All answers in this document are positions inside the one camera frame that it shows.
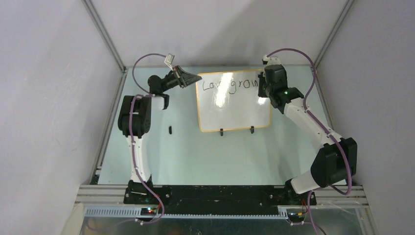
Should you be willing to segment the yellow framed whiteboard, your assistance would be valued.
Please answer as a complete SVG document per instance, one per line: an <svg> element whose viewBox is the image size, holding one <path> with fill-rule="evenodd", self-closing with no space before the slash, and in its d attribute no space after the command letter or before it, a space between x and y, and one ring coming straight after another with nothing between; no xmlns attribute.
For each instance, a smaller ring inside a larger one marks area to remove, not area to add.
<svg viewBox="0 0 415 235"><path fill-rule="evenodd" d="M257 95L260 70L206 72L196 82L199 129L219 132L266 128L271 124L268 98Z"/></svg>

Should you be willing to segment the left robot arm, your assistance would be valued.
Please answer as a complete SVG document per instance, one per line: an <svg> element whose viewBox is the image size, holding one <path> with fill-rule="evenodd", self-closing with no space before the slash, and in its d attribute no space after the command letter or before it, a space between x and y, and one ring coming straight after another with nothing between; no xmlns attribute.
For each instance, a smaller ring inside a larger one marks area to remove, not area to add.
<svg viewBox="0 0 415 235"><path fill-rule="evenodd" d="M152 111L168 108L170 97L166 91L175 87L186 88L200 80L201 76L188 73L180 66L174 66L163 78L157 75L148 78L148 95L126 95L123 98L117 125L127 140L131 154L128 198L136 196L143 204L149 204L156 195L152 189L152 175L144 147L151 127Z"/></svg>

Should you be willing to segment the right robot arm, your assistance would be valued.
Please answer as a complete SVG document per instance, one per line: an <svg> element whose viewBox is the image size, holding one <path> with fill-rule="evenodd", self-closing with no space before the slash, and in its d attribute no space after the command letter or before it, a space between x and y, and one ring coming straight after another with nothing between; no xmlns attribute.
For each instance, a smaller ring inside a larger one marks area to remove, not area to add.
<svg viewBox="0 0 415 235"><path fill-rule="evenodd" d="M288 87L287 72L282 65L267 65L258 78L258 96L268 98L273 108L305 133L317 152L307 172L288 180L285 200L296 205L304 199L305 192L333 187L342 180L347 183L347 190L343 194L349 194L351 177L356 173L356 141L343 138L311 112L304 95L297 88Z"/></svg>

